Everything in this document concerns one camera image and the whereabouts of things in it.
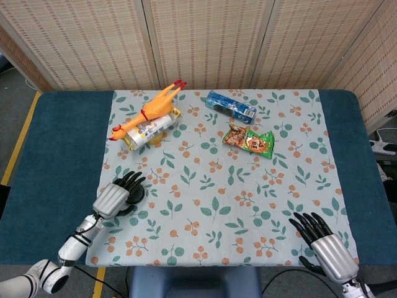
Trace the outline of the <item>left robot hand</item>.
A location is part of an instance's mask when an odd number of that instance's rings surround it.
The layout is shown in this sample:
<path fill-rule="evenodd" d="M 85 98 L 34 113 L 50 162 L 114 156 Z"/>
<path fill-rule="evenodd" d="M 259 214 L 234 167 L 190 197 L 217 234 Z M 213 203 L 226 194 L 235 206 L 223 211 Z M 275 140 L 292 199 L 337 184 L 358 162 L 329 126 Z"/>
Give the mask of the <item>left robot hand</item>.
<path fill-rule="evenodd" d="M 130 171 L 122 178 L 117 178 L 109 183 L 93 203 L 94 215 L 107 220 L 130 213 L 136 204 L 126 203 L 129 195 L 128 189 L 135 183 L 142 185 L 145 179 L 141 171 Z"/>

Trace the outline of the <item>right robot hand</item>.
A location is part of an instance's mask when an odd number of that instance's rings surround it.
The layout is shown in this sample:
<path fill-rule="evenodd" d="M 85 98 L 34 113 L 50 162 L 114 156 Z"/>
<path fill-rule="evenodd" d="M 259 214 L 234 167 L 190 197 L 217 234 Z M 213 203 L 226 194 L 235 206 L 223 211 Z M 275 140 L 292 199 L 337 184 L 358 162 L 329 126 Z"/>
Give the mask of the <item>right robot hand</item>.
<path fill-rule="evenodd" d="M 295 212 L 294 216 L 289 222 L 313 251 L 321 266 L 319 274 L 337 284 L 345 284 L 355 279 L 359 272 L 357 263 L 324 219 L 314 212 Z"/>

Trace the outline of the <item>black bowl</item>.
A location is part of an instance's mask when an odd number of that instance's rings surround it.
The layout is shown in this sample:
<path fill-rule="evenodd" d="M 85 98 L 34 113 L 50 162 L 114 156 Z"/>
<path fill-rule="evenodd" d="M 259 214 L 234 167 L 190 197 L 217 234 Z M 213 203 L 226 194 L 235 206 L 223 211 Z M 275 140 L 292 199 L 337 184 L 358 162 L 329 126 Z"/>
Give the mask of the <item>black bowl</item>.
<path fill-rule="evenodd" d="M 129 195 L 126 199 L 126 203 L 130 204 L 130 205 L 135 205 L 138 204 L 139 202 L 141 202 L 145 196 L 145 190 L 144 187 L 138 183 L 138 184 L 134 184 L 132 185 L 129 189 L 128 189 Z"/>

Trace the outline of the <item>white candy-shaped snack package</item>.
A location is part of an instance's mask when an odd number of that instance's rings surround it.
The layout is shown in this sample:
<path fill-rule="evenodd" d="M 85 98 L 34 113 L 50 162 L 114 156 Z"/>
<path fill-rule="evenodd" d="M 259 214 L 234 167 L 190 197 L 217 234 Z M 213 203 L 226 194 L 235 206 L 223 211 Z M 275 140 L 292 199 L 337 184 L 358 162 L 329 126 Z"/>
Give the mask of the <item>white candy-shaped snack package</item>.
<path fill-rule="evenodd" d="M 132 128 L 122 138 L 129 148 L 129 150 L 137 150 L 149 141 L 152 141 L 159 134 L 163 133 L 172 124 L 175 123 L 178 117 L 181 116 L 181 111 L 177 108 L 157 119 L 149 120 L 138 124 Z"/>

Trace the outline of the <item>yellow rubber chicken toy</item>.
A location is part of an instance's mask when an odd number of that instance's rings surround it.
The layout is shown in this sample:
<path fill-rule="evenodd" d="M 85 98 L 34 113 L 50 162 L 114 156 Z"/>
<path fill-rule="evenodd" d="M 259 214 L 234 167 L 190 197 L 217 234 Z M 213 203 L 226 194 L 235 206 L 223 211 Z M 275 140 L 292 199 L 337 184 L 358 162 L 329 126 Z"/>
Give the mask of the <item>yellow rubber chicken toy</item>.
<path fill-rule="evenodd" d="M 147 102 L 132 120 L 123 125 L 118 125 L 112 129 L 109 140 L 116 141 L 124 138 L 129 131 L 134 129 L 138 124 L 157 119 L 170 113 L 174 106 L 172 100 L 185 86 L 186 82 L 178 79 L 162 91 L 150 101 Z"/>

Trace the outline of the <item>black box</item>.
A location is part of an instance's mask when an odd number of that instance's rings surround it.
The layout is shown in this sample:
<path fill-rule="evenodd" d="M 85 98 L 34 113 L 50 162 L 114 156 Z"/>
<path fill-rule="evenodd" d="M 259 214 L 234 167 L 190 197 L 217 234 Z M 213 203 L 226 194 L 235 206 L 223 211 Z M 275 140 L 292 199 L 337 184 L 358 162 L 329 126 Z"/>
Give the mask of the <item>black box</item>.
<path fill-rule="evenodd" d="M 11 187 L 0 184 L 0 220 L 4 212 Z"/>

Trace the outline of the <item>floral fruit-print tablecloth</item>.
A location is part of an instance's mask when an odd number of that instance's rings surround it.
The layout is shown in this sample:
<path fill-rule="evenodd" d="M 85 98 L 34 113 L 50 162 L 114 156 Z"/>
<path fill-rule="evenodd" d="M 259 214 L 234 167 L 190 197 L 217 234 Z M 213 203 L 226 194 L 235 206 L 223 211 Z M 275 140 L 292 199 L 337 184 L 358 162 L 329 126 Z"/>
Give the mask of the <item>floral fruit-print tablecloth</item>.
<path fill-rule="evenodd" d="M 319 214 L 356 258 L 339 169 L 319 92 L 226 90 L 256 108 L 250 128 L 273 132 L 268 159 L 222 142 L 232 118 L 205 105 L 207 91 L 182 91 L 182 114 L 163 141 L 130 150 L 105 142 L 98 192 L 129 171 L 145 177 L 144 199 L 107 220 L 88 249 L 90 266 L 283 266 L 316 262 L 295 213 Z"/>

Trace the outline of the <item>green snack bag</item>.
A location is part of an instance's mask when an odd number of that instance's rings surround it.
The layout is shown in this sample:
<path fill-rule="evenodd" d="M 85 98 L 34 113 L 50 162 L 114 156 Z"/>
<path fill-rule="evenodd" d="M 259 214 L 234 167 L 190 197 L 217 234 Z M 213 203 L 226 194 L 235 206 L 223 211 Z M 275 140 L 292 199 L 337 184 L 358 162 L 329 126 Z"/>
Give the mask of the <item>green snack bag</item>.
<path fill-rule="evenodd" d="M 225 145 L 272 159 L 275 138 L 272 131 L 259 135 L 247 127 L 230 124 L 230 129 L 222 142 Z"/>

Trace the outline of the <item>blue cookie box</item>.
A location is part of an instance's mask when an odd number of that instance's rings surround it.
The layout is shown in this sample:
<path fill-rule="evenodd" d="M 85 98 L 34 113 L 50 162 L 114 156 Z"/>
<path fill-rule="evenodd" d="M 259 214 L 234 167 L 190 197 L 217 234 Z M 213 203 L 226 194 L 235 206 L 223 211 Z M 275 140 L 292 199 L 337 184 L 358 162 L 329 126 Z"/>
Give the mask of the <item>blue cookie box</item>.
<path fill-rule="evenodd" d="M 256 115 L 256 108 L 214 91 L 208 93 L 205 106 L 245 124 L 251 124 Z"/>

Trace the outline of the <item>woven folding screen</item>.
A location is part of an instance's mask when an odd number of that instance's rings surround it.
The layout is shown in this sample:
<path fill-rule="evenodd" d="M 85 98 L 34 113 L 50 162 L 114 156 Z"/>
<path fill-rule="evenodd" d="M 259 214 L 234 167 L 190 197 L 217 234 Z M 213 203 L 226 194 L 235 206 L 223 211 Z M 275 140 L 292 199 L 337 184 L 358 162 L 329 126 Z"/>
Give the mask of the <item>woven folding screen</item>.
<path fill-rule="evenodd" d="M 0 0 L 0 51 L 39 90 L 345 89 L 397 111 L 397 0 Z"/>

